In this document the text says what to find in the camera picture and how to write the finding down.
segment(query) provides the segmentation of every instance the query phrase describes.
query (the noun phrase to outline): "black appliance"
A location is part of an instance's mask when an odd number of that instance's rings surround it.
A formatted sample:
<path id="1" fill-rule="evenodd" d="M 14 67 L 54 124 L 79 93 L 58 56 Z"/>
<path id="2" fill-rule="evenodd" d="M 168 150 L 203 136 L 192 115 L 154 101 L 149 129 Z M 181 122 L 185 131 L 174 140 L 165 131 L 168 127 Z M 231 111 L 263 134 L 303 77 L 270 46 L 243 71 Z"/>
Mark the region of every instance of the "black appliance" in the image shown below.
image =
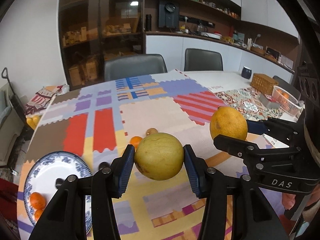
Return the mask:
<path id="1" fill-rule="evenodd" d="M 159 28 L 179 28 L 179 4 L 159 1 Z"/>

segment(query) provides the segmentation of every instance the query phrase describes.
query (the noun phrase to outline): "gray chair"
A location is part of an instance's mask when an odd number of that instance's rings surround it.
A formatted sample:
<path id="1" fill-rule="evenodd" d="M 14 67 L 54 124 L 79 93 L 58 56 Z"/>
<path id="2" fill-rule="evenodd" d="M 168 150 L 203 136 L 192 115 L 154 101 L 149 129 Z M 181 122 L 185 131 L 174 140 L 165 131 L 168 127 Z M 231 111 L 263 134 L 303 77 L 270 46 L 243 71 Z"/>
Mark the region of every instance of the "gray chair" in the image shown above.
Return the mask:
<path id="1" fill-rule="evenodd" d="M 203 49 L 186 49 L 184 71 L 221 70 L 221 54 Z"/>
<path id="2" fill-rule="evenodd" d="M 284 81 L 282 78 L 279 78 L 278 76 L 273 76 L 273 79 L 279 82 L 279 87 L 289 92 L 297 100 L 300 100 L 301 93 L 294 86 L 290 85 L 287 81 Z"/>
<path id="3" fill-rule="evenodd" d="M 167 72 L 164 59 L 159 54 L 123 56 L 104 63 L 105 81 Z"/>

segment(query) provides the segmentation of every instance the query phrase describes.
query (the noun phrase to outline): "mug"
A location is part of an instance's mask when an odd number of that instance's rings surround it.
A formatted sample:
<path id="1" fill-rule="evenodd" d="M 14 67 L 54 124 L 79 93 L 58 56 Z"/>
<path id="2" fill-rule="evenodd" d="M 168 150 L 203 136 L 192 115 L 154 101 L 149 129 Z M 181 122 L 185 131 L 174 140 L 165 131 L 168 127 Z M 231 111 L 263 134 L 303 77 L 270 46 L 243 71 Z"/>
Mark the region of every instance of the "mug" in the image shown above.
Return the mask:
<path id="1" fill-rule="evenodd" d="M 244 66 L 242 71 L 241 71 L 241 76 L 243 78 L 250 79 L 251 78 L 251 74 L 252 74 L 252 70 L 250 68 Z"/>

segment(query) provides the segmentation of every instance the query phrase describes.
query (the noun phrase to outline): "wooden shelf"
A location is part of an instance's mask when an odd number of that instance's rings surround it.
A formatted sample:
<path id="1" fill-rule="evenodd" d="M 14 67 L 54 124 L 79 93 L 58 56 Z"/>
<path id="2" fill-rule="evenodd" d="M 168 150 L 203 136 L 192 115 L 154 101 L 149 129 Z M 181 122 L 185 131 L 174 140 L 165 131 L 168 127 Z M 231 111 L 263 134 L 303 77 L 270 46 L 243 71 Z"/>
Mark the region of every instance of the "wooden shelf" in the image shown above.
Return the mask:
<path id="1" fill-rule="evenodd" d="M 217 9 L 217 8 L 213 8 L 213 7 L 211 7 L 211 6 L 209 6 L 209 5 L 206 5 L 206 4 L 204 4 L 204 3 L 201 3 L 201 2 L 198 2 L 198 1 L 194 1 L 194 0 L 183 0 L 183 1 L 185 1 L 185 2 L 190 2 L 191 4 L 195 4 L 195 5 L 197 5 L 197 6 L 203 6 L 203 7 L 206 8 L 206 9 L 209 8 L 209 9 L 212 10 L 213 12 L 217 12 L 218 14 L 220 14 L 220 16 L 225 16 L 225 17 L 228 17 L 228 18 L 231 19 L 231 20 L 239 21 L 238 19 L 233 18 L 232 16 L 226 14 L 225 12 L 220 11 L 220 10 Z"/>
<path id="2" fill-rule="evenodd" d="M 62 48 L 63 48 L 63 49 L 69 48 L 69 47 L 72 47 L 72 46 L 74 46 L 74 45 L 86 43 L 86 42 L 89 42 L 89 41 L 95 41 L 95 40 L 97 40 L 97 39 L 98 39 L 98 38 L 91 39 L 91 40 L 86 40 L 86 41 L 79 41 L 79 42 L 76 42 L 76 43 L 68 44 L 68 45 L 66 45 L 66 46 L 64 46 L 64 47 L 62 47 Z"/>
<path id="3" fill-rule="evenodd" d="M 119 36 L 128 36 L 128 35 L 140 35 L 141 33 L 113 33 L 112 35 L 103 34 L 104 38 L 111 38 L 111 37 L 119 37 Z"/>
<path id="4" fill-rule="evenodd" d="M 291 68 L 288 68 L 284 65 L 281 65 L 281 64 L 278 64 L 277 62 L 274 62 L 273 60 L 270 60 L 269 58 L 265 57 L 264 55 L 261 55 L 259 53 L 256 53 L 252 50 L 247 50 L 241 46 L 237 46 L 237 45 L 234 45 L 234 44 L 230 44 L 230 43 L 227 43 L 227 42 L 224 42 L 224 41 L 221 41 L 221 40 L 218 40 L 218 39 L 213 39 L 213 38 L 209 38 L 209 37 L 204 37 L 204 36 L 198 36 L 198 35 L 191 35 L 191 34 L 186 34 L 186 33 L 170 33 L 170 32 L 155 32 L 155 31 L 150 31 L 150 32 L 146 32 L 146 35 L 167 35 L 167 36 L 180 36 L 180 37 L 188 37 L 188 38 L 194 38 L 194 39 L 200 39 L 200 40 L 206 40 L 206 41 L 213 41 L 213 42 L 217 42 L 217 43 L 222 43 L 224 45 L 228 45 L 228 46 L 231 46 L 231 47 L 234 47 L 234 48 L 237 48 L 237 49 L 242 49 L 244 51 L 247 51 L 249 53 L 252 53 L 254 55 L 257 55 L 259 57 L 262 57 L 264 58 L 265 60 L 268 60 L 276 65 L 278 65 L 279 67 L 283 68 L 284 70 L 290 72 L 291 74 L 294 74 L 294 70 L 292 70 Z"/>

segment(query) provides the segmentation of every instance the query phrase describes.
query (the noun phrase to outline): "plate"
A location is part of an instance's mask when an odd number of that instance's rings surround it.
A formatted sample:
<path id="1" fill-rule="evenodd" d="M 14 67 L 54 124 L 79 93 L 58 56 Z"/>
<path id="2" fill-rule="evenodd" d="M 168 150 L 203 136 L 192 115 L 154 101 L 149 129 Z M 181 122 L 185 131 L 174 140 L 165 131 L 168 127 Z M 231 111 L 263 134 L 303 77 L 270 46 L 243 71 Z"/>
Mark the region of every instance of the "plate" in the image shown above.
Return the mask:
<path id="1" fill-rule="evenodd" d="M 29 197 L 33 192 L 39 192 L 46 199 L 46 203 L 52 199 L 57 192 L 55 187 L 56 179 L 65 180 L 69 175 L 75 174 L 78 178 L 92 175 L 87 164 L 77 155 L 69 152 L 59 151 L 45 155 L 39 159 L 29 171 L 24 184 L 24 205 L 28 217 L 35 226 L 34 212 L 36 211 L 30 204 Z M 85 199 L 85 227 L 88 233 L 92 227 L 91 218 L 91 196 Z"/>

